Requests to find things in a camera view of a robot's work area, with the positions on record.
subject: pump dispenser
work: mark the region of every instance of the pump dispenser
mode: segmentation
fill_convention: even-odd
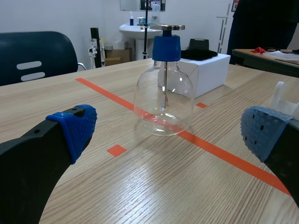
[[[155,36],[154,66],[139,78],[135,91],[134,112],[138,124],[155,135],[175,135],[184,131],[192,121],[194,107],[193,86],[189,77],[178,68],[180,37],[172,30],[185,26],[151,25],[163,30]]]

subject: red object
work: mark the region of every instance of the red object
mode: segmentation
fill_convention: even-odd
[[[265,51],[265,49],[262,49],[261,47],[258,47],[255,50],[252,50],[251,52],[262,54],[262,53],[265,53],[266,51]]]
[[[108,149],[107,152],[109,152],[112,156],[117,157],[120,154],[123,154],[124,152],[126,152],[126,149],[119,145],[116,145],[116,146],[113,146],[112,148]]]
[[[196,106],[199,106],[199,107],[201,107],[201,108],[205,108],[205,107],[207,107],[207,105],[202,104],[202,103],[198,103],[198,104],[196,104]]]

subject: cardboard box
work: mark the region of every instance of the cardboard box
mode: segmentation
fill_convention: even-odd
[[[229,55],[218,54],[218,56],[204,61],[193,61],[182,58],[178,62],[180,70],[188,75],[193,84],[195,98],[225,84],[229,59]],[[164,64],[161,64],[158,74],[158,85],[163,86],[163,83]],[[176,89],[175,92],[177,94],[184,95],[185,90],[181,89],[178,83],[171,76],[167,77],[167,89]]]
[[[120,64],[121,57],[106,57],[105,62],[105,66]]]
[[[107,57],[121,57],[121,63],[132,61],[132,49],[125,50],[106,50]]]

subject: black pole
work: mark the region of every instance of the black pole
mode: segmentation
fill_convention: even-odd
[[[97,56],[94,59],[95,67],[102,67],[102,59],[101,59],[101,51],[100,51],[100,36],[99,36],[99,28],[90,28],[90,32],[92,35],[92,39],[97,39]]]
[[[146,56],[147,56],[147,54],[148,54],[148,52],[147,52],[147,41],[148,41],[148,12],[149,12],[149,0],[146,0],[143,59],[146,59]]]

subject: dark clothing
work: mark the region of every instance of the dark clothing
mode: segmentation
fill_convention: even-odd
[[[299,23],[299,0],[240,0],[234,18]]]
[[[234,18],[228,41],[230,64],[242,64],[243,59],[232,55],[233,49],[287,49],[297,24],[289,22],[253,21]]]
[[[231,64],[243,59],[233,49],[287,49],[299,23],[299,0],[240,0],[232,28],[228,51]]]

